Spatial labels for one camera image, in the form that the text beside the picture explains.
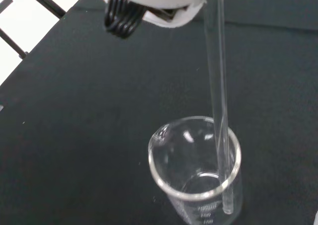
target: beaker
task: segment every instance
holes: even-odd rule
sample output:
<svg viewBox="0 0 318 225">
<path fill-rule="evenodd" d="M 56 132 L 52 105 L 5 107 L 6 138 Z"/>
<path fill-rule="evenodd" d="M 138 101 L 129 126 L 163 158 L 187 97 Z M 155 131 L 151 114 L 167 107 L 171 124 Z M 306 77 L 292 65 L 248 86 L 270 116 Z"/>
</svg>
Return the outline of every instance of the beaker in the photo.
<svg viewBox="0 0 318 225">
<path fill-rule="evenodd" d="M 240 213 L 241 150 L 229 129 L 229 177 L 220 184 L 214 121 L 188 117 L 157 130 L 149 142 L 149 165 L 157 185 L 189 225 L 229 225 Z M 233 212 L 223 210 L 222 194 L 233 191 Z"/>
</svg>

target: glass stirring rod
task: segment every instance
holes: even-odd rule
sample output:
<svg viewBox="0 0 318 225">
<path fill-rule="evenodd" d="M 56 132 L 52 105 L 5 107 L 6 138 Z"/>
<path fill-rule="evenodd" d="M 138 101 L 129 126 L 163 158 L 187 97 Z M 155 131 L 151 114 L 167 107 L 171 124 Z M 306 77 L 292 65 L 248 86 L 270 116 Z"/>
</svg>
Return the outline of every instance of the glass stirring rod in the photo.
<svg viewBox="0 0 318 225">
<path fill-rule="evenodd" d="M 222 184 L 231 173 L 226 87 L 224 0 L 207 0 L 204 22 L 215 140 L 218 154 L 219 181 Z M 229 186 L 223 193 L 222 200 L 224 213 L 232 214 L 234 211 L 232 186 Z"/>
</svg>

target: transparent glass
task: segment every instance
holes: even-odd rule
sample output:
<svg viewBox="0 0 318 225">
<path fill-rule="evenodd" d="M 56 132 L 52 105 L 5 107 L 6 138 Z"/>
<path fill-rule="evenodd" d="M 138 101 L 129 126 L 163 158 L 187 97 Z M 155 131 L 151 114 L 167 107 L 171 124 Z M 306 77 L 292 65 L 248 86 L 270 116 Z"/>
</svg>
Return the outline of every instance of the transparent glass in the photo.
<svg viewBox="0 0 318 225">
<path fill-rule="evenodd" d="M 231 129 L 229 153 L 231 173 L 220 183 L 214 121 L 208 117 L 171 122 L 150 139 L 152 176 L 189 225 L 229 225 L 240 213 L 241 151 Z M 229 187 L 233 190 L 233 212 L 226 214 L 222 195 Z"/>
</svg>

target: black metal stand leg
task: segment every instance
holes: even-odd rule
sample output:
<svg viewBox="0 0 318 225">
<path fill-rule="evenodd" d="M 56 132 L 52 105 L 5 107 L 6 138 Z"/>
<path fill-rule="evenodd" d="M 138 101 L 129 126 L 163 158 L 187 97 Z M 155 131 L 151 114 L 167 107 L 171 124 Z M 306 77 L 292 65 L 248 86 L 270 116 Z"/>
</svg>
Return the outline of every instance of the black metal stand leg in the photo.
<svg viewBox="0 0 318 225">
<path fill-rule="evenodd" d="M 52 0 L 36 0 L 36 1 L 39 2 L 45 8 L 47 8 L 53 15 L 55 15 L 59 19 L 61 19 L 66 13 L 62 8 L 60 8 L 59 5 L 57 5 Z"/>
<path fill-rule="evenodd" d="M 1 28 L 0 37 L 19 54 L 21 59 L 26 57 L 27 53 L 24 52 L 3 30 L 1 30 Z"/>
</svg>

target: black tablecloth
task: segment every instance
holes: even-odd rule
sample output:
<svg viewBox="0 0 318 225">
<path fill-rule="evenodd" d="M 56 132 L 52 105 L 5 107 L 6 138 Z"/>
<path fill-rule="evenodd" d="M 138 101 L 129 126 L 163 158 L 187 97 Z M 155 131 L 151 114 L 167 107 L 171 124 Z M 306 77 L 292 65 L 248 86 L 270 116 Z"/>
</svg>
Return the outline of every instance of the black tablecloth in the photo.
<svg viewBox="0 0 318 225">
<path fill-rule="evenodd" d="M 152 133 L 211 115 L 203 24 L 103 32 L 79 2 L 0 87 L 0 224 L 181 225 L 148 169 Z M 318 34 L 226 26 L 229 124 L 242 148 L 236 225 L 312 225 Z"/>
</svg>

